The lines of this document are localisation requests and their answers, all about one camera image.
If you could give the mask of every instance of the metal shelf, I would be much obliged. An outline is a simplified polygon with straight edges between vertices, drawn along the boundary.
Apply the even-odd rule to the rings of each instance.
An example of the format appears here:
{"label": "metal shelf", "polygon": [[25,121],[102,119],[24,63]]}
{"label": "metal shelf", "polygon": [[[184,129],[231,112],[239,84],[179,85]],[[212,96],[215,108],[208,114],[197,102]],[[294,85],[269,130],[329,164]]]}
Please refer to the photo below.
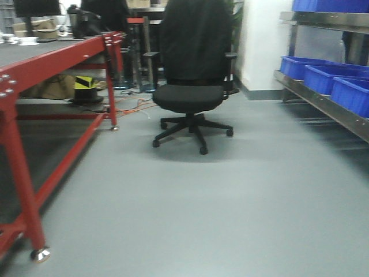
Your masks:
{"label": "metal shelf", "polygon": [[280,71],[274,72],[274,77],[289,91],[304,99],[330,118],[334,119],[352,133],[369,143],[369,121],[346,110],[342,106],[307,87],[302,81],[296,81]]}
{"label": "metal shelf", "polygon": [[150,8],[130,8],[134,13],[163,13],[165,7],[150,7]]}
{"label": "metal shelf", "polygon": [[291,25],[369,33],[368,13],[282,12],[280,20]]}

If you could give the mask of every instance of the baseboard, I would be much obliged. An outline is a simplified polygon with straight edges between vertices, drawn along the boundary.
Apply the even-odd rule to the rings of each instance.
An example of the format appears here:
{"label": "baseboard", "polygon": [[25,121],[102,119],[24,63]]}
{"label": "baseboard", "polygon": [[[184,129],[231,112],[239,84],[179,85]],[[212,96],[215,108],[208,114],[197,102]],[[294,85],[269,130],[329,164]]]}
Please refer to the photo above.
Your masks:
{"label": "baseboard", "polygon": [[242,91],[248,100],[281,100],[282,99],[282,89],[269,90],[269,91],[249,91],[237,78],[234,76],[234,82],[236,86]]}

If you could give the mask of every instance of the red workbench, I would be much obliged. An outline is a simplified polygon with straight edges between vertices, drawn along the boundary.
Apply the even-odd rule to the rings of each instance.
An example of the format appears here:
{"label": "red workbench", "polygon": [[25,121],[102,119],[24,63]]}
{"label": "red workbench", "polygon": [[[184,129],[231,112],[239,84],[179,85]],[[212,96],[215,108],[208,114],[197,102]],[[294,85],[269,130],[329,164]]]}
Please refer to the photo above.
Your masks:
{"label": "red workbench", "polygon": [[[4,146],[21,205],[21,212],[14,222],[7,224],[0,222],[0,259],[14,241],[21,236],[31,240],[34,249],[31,253],[33,260],[44,261],[50,254],[46,247],[40,222],[40,207],[86,146],[103,119],[109,118],[112,123],[111,130],[118,130],[114,91],[110,76],[112,76],[113,67],[118,70],[122,69],[121,41],[121,33],[110,32],[82,41],[56,41],[40,43],[36,46],[0,44],[0,144]],[[80,65],[98,54],[103,54],[103,63]],[[23,90],[70,68],[105,69],[110,106],[106,113],[99,114],[59,114],[31,117],[31,119],[91,120],[91,124],[84,134],[36,193],[17,124],[16,101]]]}

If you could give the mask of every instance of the monitor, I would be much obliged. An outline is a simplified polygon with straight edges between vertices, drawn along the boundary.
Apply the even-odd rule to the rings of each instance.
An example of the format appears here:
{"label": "monitor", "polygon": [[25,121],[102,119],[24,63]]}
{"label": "monitor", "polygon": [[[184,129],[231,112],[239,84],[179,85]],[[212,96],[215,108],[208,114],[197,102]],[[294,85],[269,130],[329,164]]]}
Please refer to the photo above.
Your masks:
{"label": "monitor", "polygon": [[14,0],[14,9],[17,17],[25,18],[27,36],[34,36],[31,17],[61,14],[59,0]]}

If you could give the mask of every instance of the chair caster wheel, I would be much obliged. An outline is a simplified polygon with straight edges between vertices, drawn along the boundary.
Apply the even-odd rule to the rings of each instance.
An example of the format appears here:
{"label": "chair caster wheel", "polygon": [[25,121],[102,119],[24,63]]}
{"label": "chair caster wheel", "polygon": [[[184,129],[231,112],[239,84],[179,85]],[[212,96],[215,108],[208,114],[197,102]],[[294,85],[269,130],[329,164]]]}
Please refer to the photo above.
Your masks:
{"label": "chair caster wheel", "polygon": [[201,155],[206,155],[208,153],[208,149],[206,147],[201,147],[200,148],[200,154]]}
{"label": "chair caster wheel", "polygon": [[157,147],[159,147],[159,146],[160,146],[160,142],[159,142],[159,140],[153,140],[153,141],[152,141],[152,147],[157,148]]}
{"label": "chair caster wheel", "polygon": [[227,130],[227,137],[233,137],[233,130]]}
{"label": "chair caster wheel", "polygon": [[166,124],[165,122],[162,122],[160,124],[160,127],[161,127],[162,130],[167,130],[168,124]]}
{"label": "chair caster wheel", "polygon": [[50,251],[48,246],[31,252],[31,260],[35,263],[42,263],[46,261],[49,257]]}

